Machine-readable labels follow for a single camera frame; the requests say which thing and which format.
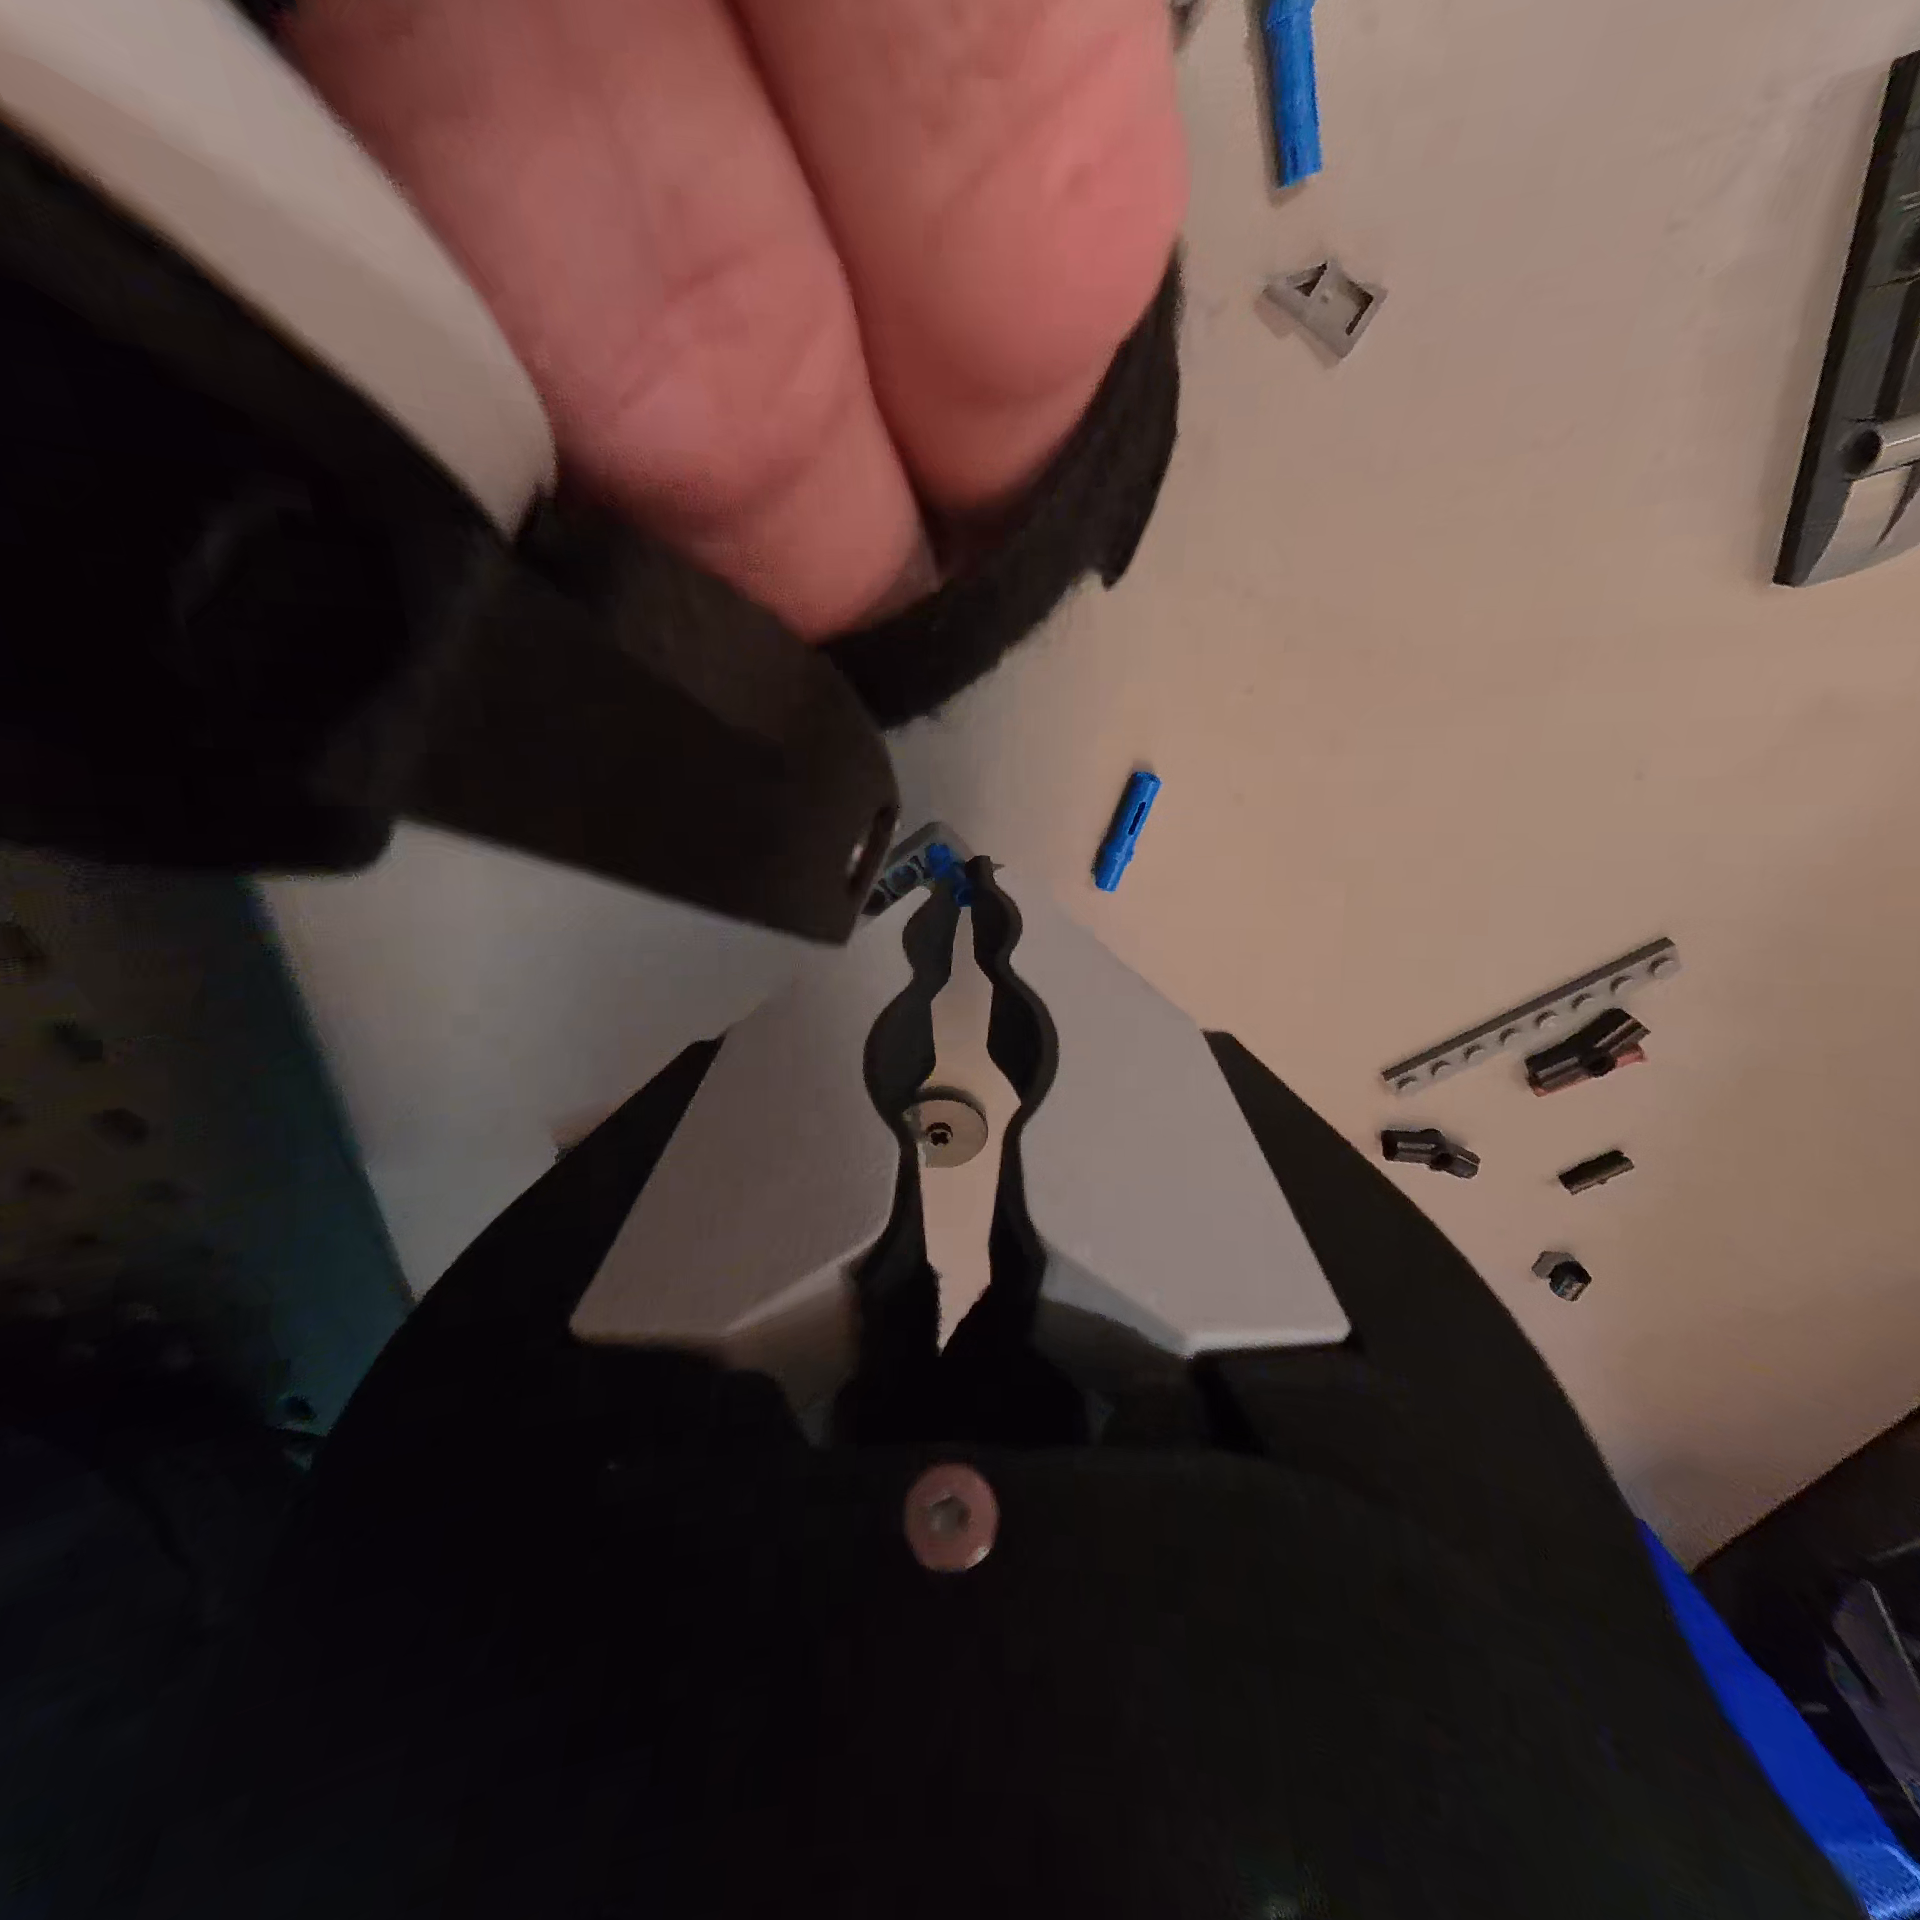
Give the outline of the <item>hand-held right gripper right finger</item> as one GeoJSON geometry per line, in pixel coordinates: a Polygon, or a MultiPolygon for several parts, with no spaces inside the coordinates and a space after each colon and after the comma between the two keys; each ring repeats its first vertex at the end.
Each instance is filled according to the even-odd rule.
{"type": "Polygon", "coordinates": [[[990,1056],[1018,1092],[988,1324],[1101,1392],[1352,1324],[1208,1038],[1056,904],[976,888],[990,1056]]]}

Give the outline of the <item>grey curved lego panel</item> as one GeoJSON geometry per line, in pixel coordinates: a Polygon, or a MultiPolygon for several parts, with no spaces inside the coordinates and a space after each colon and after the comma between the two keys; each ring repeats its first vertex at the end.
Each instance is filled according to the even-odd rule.
{"type": "Polygon", "coordinates": [[[1771,572],[1846,579],[1918,545],[1918,54],[1890,68],[1771,572]]]}

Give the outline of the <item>lego set box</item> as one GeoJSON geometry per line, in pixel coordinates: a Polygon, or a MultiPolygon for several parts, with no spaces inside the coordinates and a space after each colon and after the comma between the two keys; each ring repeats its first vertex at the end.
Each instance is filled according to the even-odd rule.
{"type": "Polygon", "coordinates": [[[1916,1410],[1714,1550],[1694,1585],[1916,1857],[1916,1410]]]}

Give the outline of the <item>person's left hand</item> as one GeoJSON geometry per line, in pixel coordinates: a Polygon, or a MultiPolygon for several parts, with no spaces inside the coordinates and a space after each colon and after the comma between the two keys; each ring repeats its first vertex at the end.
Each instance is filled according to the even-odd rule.
{"type": "Polygon", "coordinates": [[[828,641],[1092,403],[1189,170],[1167,6],[292,6],[566,479],[828,641]]]}

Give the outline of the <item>small grey lego beam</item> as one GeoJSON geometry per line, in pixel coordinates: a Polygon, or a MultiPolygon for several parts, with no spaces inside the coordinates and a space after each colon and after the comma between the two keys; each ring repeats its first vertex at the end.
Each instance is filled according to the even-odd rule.
{"type": "Polygon", "coordinates": [[[875,919],[878,914],[896,905],[901,899],[928,890],[920,855],[923,848],[932,842],[947,842],[957,855],[971,863],[971,854],[964,840],[947,823],[932,822],[919,830],[911,830],[903,842],[898,842],[890,851],[890,855],[879,864],[871,896],[862,908],[862,919],[875,919]]]}

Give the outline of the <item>small grey lego bracket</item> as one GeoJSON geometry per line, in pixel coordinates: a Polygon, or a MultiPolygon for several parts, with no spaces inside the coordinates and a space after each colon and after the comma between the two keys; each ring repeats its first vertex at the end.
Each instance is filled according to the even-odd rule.
{"type": "Polygon", "coordinates": [[[1382,287],[1352,276],[1327,254],[1309,268],[1268,280],[1256,312],[1271,328],[1296,334],[1336,367],[1352,354],[1382,304],[1382,287]]]}

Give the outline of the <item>black and brown lego connector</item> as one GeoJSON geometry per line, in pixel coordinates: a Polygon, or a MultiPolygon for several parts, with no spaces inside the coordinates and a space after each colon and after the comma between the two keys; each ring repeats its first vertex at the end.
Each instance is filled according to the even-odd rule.
{"type": "Polygon", "coordinates": [[[1542,1047],[1524,1059],[1527,1090],[1547,1098],[1588,1087],[1620,1067],[1645,1059],[1648,1028],[1624,1009],[1613,1006],[1579,1027],[1571,1038],[1542,1047]]]}

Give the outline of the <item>blue plastic bin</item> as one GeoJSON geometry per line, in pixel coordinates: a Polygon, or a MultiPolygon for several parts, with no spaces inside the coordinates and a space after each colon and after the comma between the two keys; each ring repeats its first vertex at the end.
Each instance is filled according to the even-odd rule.
{"type": "Polygon", "coordinates": [[[1739,1647],[1662,1538],[1637,1523],[1669,1617],[1724,1719],[1854,1897],[1861,1916],[1916,1918],[1918,1862],[1788,1694],[1739,1647]]]}

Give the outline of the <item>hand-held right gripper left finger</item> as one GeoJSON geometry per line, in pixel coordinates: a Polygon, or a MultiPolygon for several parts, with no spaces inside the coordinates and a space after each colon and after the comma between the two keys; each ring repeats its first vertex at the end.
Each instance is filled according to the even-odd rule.
{"type": "Polygon", "coordinates": [[[571,1313],[595,1348],[773,1378],[821,1419],[858,1368],[858,1270],[919,1196],[908,1108],[957,900],[908,896],[733,1025],[571,1313]]]}

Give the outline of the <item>long grey lego plate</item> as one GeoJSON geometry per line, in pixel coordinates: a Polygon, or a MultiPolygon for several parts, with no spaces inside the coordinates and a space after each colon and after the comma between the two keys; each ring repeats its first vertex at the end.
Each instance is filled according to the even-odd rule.
{"type": "Polygon", "coordinates": [[[1680,970],[1676,939],[1658,938],[1390,1064],[1379,1070],[1379,1087],[1392,1098],[1408,1098],[1507,1054],[1530,1059],[1571,1044],[1595,1025],[1613,1035],[1629,1022],[1631,998],[1663,985],[1680,970]]]}

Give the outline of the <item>black perforated board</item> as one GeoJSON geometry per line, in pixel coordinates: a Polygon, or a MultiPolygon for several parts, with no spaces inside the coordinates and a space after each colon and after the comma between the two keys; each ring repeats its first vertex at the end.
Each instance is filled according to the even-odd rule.
{"type": "Polygon", "coordinates": [[[2,855],[4,1316],[303,1465],[412,1308],[246,881],[2,855]]]}

